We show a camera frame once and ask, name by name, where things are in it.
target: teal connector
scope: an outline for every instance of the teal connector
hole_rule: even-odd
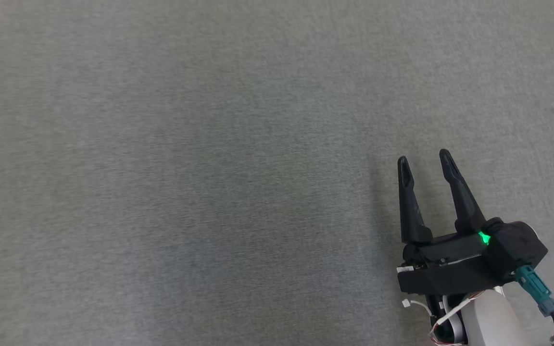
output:
[[[517,269],[515,280],[536,301],[544,317],[549,317],[554,313],[554,299],[550,297],[550,289],[546,287],[530,265],[524,265]]]

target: gray fabric surface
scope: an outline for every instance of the gray fabric surface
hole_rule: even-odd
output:
[[[554,1],[0,0],[0,346],[429,345],[442,147],[554,290]]]

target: gray tablecloth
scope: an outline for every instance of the gray tablecloth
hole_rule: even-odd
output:
[[[0,345],[430,344],[443,147],[554,290],[554,1],[0,0]]]

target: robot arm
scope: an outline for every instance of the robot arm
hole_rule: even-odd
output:
[[[397,270],[401,290],[426,297],[429,336],[436,345],[529,346],[512,307],[494,288],[519,282],[541,313],[554,320],[554,299],[534,271],[548,249],[525,222],[487,221],[449,151],[440,151],[440,161],[457,220],[455,234],[438,238],[422,220],[407,159],[398,161],[405,243]]]

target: green light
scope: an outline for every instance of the green light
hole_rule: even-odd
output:
[[[480,235],[480,238],[482,239],[483,243],[488,245],[489,244],[489,239],[491,238],[490,236],[482,233],[482,231],[478,231],[478,234]]]

